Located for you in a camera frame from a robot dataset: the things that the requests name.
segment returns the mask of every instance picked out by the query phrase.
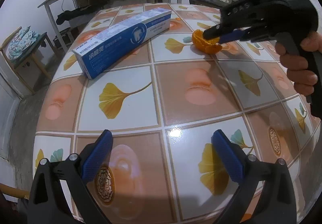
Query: chair backrest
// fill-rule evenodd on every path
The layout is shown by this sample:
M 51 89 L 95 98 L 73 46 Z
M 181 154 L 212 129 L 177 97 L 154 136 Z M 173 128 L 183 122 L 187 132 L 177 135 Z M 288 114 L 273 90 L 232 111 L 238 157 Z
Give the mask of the chair backrest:
M 12 38 L 21 30 L 21 26 L 15 30 L 12 34 L 10 34 L 2 43 L 2 45 L 0 46 L 0 51 L 3 54 L 3 57 L 5 58 L 6 62 L 9 64 L 9 66 L 14 69 L 14 65 L 12 64 L 12 62 L 9 60 L 7 54 L 3 51 L 4 48 L 7 46 L 7 44 L 12 40 Z
M 13 188 L 0 183 L 0 190 L 3 194 L 9 195 L 15 198 L 25 198 L 29 199 L 29 191 Z

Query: human hand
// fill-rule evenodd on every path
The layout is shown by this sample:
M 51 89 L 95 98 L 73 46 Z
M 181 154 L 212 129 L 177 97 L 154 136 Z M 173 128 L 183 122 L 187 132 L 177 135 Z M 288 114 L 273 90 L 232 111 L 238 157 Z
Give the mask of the human hand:
M 322 36 L 317 32 L 310 32 L 307 38 L 302 40 L 301 47 L 305 51 L 320 51 L 322 53 Z M 302 56 L 289 55 L 284 46 L 277 42 L 276 52 L 280 55 L 281 64 L 287 68 L 287 78 L 294 82 L 294 89 L 304 96 L 314 92 L 314 85 L 318 81 L 315 73 L 308 68 L 307 60 Z

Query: tiled tablecloth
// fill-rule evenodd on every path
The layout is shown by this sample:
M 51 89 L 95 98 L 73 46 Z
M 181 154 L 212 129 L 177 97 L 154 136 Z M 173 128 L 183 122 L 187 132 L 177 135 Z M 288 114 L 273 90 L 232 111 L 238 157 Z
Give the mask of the tiled tablecloth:
M 172 10 L 169 30 L 88 80 L 71 51 L 108 26 L 156 7 Z M 286 160 L 304 215 L 319 183 L 308 174 L 320 120 L 310 115 L 269 42 L 231 42 L 205 55 L 192 32 L 220 21 L 220 11 L 166 3 L 100 11 L 58 67 L 40 113 L 33 170 L 43 156 L 65 160 L 104 129 L 114 145 L 93 197 L 113 223 L 212 223 L 237 188 L 214 156 L 217 129 L 259 159 Z M 62 182 L 67 202 L 81 219 Z M 262 183 L 258 185 L 249 217 Z

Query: toothpaste box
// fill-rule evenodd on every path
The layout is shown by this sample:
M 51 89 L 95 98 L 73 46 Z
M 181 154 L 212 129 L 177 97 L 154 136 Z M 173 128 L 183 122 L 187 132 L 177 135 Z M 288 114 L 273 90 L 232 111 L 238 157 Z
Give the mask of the toothpaste box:
M 95 35 L 73 50 L 79 65 L 89 79 L 131 50 L 170 27 L 171 10 L 155 8 L 143 12 Z

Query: peeled orange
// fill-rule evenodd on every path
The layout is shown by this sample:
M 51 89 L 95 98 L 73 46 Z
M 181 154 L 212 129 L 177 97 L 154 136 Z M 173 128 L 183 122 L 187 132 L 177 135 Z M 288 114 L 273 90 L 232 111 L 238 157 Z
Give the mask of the peeled orange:
M 194 43 L 194 46 L 204 53 L 218 53 L 222 49 L 222 46 L 218 44 L 219 37 L 211 40 L 206 40 L 203 38 L 202 33 L 203 32 L 201 30 L 196 30 L 192 34 L 192 42 Z

